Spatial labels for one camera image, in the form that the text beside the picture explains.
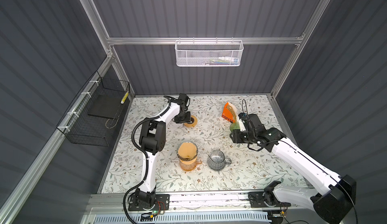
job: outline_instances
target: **floral pattern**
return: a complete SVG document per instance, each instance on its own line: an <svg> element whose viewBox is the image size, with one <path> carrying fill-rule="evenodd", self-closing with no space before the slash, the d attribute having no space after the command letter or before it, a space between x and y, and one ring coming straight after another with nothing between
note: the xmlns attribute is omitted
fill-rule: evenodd
<svg viewBox="0 0 387 224"><path fill-rule="evenodd" d="M246 144L235 144L229 137L230 123L221 117L226 102L241 111L245 99L249 113L259 116L266 129L281 129L267 96L191 96L188 109L198 119L194 128L170 122L167 125L166 144L159 153L156 169L156 191L208 191L263 189L274 180L291 186L307 187L304 178L281 158L265 149L249 150ZM163 97L134 98L123 128L102 193L122 193L140 181L142 153L130 138L134 126L145 117L159 113L167 101ZM140 128L136 131L138 140ZM203 163L189 172L183 171L177 158L177 146L184 141L194 142L199 149L198 159ZM220 149L232 159L221 171L207 165L207 154Z"/></svg>

